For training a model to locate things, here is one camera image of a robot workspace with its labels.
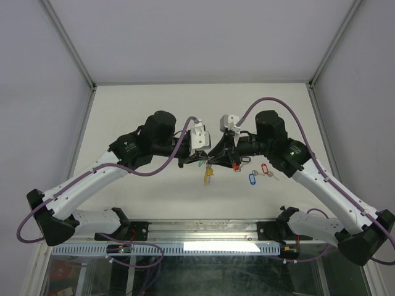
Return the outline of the keyring with yellow handle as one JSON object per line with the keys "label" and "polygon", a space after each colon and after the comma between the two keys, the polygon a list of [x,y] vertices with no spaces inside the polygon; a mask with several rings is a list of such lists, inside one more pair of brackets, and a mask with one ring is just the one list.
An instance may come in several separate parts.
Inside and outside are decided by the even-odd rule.
{"label": "keyring with yellow handle", "polygon": [[202,161],[202,165],[204,165],[205,167],[204,185],[208,186],[210,184],[211,177],[214,175],[214,169],[212,168],[212,164],[210,163],[210,158]]}

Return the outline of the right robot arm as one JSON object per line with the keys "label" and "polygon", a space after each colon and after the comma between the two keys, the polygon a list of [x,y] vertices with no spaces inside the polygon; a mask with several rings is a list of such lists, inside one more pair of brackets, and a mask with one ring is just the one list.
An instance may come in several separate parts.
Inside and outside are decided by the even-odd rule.
{"label": "right robot arm", "polygon": [[276,111],[259,112],[255,124],[256,133],[244,131],[235,141],[234,124],[228,115],[223,116],[223,136],[209,152],[208,163],[237,170],[243,158],[263,155],[272,167],[308,189],[335,215],[325,218],[282,207],[276,233],[284,239],[300,235],[326,242],[350,262],[365,265],[386,241],[394,215],[369,206],[327,172],[304,143],[288,137],[285,122]]}

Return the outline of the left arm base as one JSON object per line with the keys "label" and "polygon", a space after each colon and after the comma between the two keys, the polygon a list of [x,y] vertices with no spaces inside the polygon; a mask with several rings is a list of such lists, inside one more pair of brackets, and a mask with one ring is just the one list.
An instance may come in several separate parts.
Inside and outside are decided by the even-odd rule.
{"label": "left arm base", "polygon": [[103,241],[106,238],[100,235],[111,237],[120,241],[132,241],[132,242],[146,242],[148,239],[149,225],[148,221],[131,221],[124,214],[123,210],[118,207],[113,207],[111,210],[116,214],[116,221],[120,223],[114,231],[104,232],[100,231],[95,234],[94,239],[96,241]]}

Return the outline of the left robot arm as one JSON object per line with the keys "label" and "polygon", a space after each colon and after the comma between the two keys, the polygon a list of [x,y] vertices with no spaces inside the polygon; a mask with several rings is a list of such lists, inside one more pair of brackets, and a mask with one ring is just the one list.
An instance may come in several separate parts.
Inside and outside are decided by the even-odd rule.
{"label": "left robot arm", "polygon": [[81,173],[45,192],[27,194],[33,217],[48,246],[57,246],[74,235],[93,234],[96,239],[127,239],[130,220],[117,207],[100,212],[80,210],[80,205],[104,187],[128,174],[149,177],[164,170],[173,159],[179,168],[207,158],[210,134],[202,121],[189,117],[175,136],[176,118],[160,110],[135,131],[119,136]]}

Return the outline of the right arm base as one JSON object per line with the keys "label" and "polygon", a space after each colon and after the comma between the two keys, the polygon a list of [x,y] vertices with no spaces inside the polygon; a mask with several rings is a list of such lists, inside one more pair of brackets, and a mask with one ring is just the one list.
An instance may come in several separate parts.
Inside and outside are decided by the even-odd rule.
{"label": "right arm base", "polygon": [[280,215],[274,220],[258,221],[256,223],[258,241],[274,241],[279,244],[286,244],[287,241],[297,241],[297,234],[290,229],[288,221],[292,215],[300,212],[299,209],[282,206],[280,210]]}

